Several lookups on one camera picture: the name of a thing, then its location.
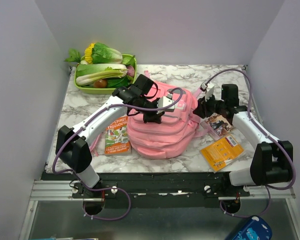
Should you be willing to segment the illustrated picture book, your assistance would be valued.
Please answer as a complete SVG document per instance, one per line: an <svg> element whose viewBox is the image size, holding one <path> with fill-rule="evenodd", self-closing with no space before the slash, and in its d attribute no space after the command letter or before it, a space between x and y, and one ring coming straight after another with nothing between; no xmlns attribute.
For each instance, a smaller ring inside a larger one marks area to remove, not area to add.
<svg viewBox="0 0 300 240"><path fill-rule="evenodd" d="M217 113L213 113L210 117L205 118L200 125L212 137L214 141L227 136L234 128L226 118Z"/></svg>

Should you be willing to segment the pink student backpack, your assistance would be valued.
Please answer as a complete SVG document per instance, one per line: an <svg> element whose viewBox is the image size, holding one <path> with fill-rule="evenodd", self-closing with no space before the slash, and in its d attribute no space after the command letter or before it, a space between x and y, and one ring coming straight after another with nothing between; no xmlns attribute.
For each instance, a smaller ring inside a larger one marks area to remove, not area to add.
<svg viewBox="0 0 300 240"><path fill-rule="evenodd" d="M143 114L128 117L127 134L132 148L150 159L168 159L182 154L194 138L208 133L193 113L198 106L198 93L183 89L182 98L173 112L165 112L161 123L144 123Z"/></svg>

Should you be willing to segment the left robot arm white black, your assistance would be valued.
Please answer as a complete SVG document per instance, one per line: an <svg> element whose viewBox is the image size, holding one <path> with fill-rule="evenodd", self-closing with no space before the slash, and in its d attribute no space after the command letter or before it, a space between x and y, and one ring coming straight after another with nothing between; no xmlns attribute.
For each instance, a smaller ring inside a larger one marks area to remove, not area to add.
<svg viewBox="0 0 300 240"><path fill-rule="evenodd" d="M90 146L93 141L118 118L131 109L136 109L148 117L149 122L158 123L161 113L156 111L158 99L147 96L151 88L158 84L141 74L129 86L116 88L109 99L95 113L73 127L62 126L57 134L55 160L62 160L84 183L83 191L91 198L101 191L99 175L93 169Z"/></svg>

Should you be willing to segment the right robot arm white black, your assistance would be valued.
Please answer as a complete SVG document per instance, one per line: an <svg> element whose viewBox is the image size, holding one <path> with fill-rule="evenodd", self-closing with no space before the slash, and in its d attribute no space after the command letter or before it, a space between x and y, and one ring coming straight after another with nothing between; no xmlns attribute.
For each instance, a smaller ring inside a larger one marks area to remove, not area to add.
<svg viewBox="0 0 300 240"><path fill-rule="evenodd" d="M293 184L296 170L293 166L292 144L269 133L252 115L248 106L240 104L237 85L223 84L220 100L215 98L214 88L212 83L201 85L197 92L204 93L204 96L198 100L193 113L203 119L212 114L223 116L254 148L250 167L230 172L228 179L220 183L220 191L231 196L237 192L238 186Z"/></svg>

